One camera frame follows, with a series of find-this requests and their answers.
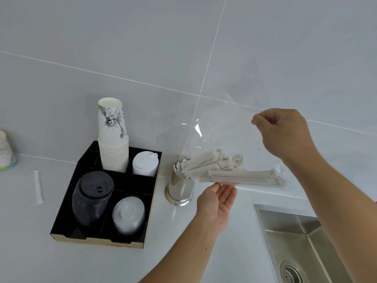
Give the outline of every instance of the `printed illustration on cup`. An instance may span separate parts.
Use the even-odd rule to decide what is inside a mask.
[[[107,128],[111,128],[113,130],[114,128],[120,128],[120,138],[123,139],[125,135],[124,129],[122,127],[122,118],[124,118],[123,108],[105,108],[100,105],[98,106],[98,108],[101,110],[102,115],[105,116],[104,126],[107,126]]]

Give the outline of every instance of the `drain strainer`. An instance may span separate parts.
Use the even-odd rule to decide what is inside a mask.
[[[303,272],[293,262],[284,261],[281,263],[280,273],[284,283],[307,283]]]

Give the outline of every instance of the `right hand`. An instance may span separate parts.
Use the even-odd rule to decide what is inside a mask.
[[[252,124],[261,132],[267,151],[283,162],[317,153],[308,123],[296,109],[265,110],[253,116]]]

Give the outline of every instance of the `stainless steel cup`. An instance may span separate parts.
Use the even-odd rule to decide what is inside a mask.
[[[188,158],[181,158],[175,161],[173,166],[172,178],[168,185],[165,187],[165,197],[169,203],[175,206],[184,206],[188,204],[193,197],[193,189],[195,181],[191,178],[184,178],[174,171],[174,167],[177,163],[183,160],[190,160]]]

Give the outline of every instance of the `stainless steel sink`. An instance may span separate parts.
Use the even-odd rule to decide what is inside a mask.
[[[316,217],[254,205],[278,283],[352,283]]]

